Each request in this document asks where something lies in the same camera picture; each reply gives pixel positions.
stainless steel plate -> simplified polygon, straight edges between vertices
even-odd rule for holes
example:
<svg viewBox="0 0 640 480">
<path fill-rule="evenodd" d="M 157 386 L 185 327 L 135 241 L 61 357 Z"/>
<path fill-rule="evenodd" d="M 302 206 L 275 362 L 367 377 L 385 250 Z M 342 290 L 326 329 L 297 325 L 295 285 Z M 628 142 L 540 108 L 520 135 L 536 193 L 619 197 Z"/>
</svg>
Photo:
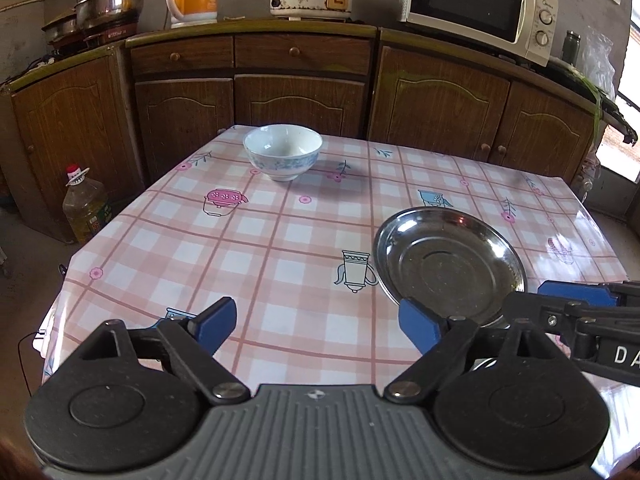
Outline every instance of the stainless steel plate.
<svg viewBox="0 0 640 480">
<path fill-rule="evenodd" d="M 504 297 L 526 292 L 516 251 L 481 220 L 442 207 L 407 209 L 378 230 L 373 247 L 380 283 L 396 303 L 415 298 L 442 317 L 499 322 Z"/>
</svg>

microwave knob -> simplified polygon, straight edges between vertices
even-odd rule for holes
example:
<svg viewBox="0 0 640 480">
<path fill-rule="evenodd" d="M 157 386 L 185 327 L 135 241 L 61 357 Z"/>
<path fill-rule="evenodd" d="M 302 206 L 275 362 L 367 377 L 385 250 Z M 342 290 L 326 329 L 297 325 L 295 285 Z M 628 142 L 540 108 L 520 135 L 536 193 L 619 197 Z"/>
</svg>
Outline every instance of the microwave knob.
<svg viewBox="0 0 640 480">
<path fill-rule="evenodd" d="M 542 9 L 540 11 L 540 21 L 545 25 L 551 25 L 554 20 L 554 16 L 551 12 L 546 9 Z"/>
<path fill-rule="evenodd" d="M 539 30 L 536 32 L 536 42 L 540 46 L 546 46 L 549 43 L 549 37 L 544 30 Z"/>
</svg>

cooking oil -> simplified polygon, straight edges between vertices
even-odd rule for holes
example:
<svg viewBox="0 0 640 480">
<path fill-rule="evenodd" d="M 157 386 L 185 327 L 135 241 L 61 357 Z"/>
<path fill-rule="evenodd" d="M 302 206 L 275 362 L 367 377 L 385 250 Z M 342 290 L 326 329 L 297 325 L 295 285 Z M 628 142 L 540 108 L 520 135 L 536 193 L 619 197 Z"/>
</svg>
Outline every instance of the cooking oil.
<svg viewBox="0 0 640 480">
<path fill-rule="evenodd" d="M 62 211 L 81 244 L 97 235 L 113 214 L 104 184 L 87 178 L 88 171 L 89 168 L 81 170 L 77 164 L 66 168 L 69 189 L 62 203 Z"/>
</svg>

table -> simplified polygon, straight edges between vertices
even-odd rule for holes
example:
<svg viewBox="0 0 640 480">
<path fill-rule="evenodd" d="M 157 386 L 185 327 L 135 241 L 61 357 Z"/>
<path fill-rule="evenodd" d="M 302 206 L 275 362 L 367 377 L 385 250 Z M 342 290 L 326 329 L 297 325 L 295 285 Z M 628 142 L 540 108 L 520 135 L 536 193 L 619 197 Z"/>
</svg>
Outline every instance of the table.
<svg viewBox="0 0 640 480">
<path fill-rule="evenodd" d="M 238 326 L 216 359 L 261 383 L 372 383 L 419 354 L 371 261 L 386 218 L 411 206 L 481 218 L 516 249 L 530 291 L 544 280 L 626 279 L 609 243 L 559 178 L 362 140 L 325 137 L 318 163 L 276 183 L 249 163 L 234 126 L 170 171 L 71 260 L 36 348 L 44 378 L 106 319 L 153 325 L 222 296 Z M 610 470 L 640 430 L 621 427 L 638 388 L 596 378 L 612 411 L 598 457 Z"/>
</svg>

white ceramic bowl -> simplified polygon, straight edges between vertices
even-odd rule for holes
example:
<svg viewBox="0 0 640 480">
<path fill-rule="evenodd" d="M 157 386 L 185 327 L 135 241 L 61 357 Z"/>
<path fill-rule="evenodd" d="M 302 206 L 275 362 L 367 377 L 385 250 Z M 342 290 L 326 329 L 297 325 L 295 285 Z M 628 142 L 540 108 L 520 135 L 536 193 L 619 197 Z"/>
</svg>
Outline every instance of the white ceramic bowl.
<svg viewBox="0 0 640 480">
<path fill-rule="evenodd" d="M 322 137 L 304 126 L 270 124 L 250 131 L 244 148 L 251 163 L 276 182 L 288 182 L 318 160 Z"/>
</svg>

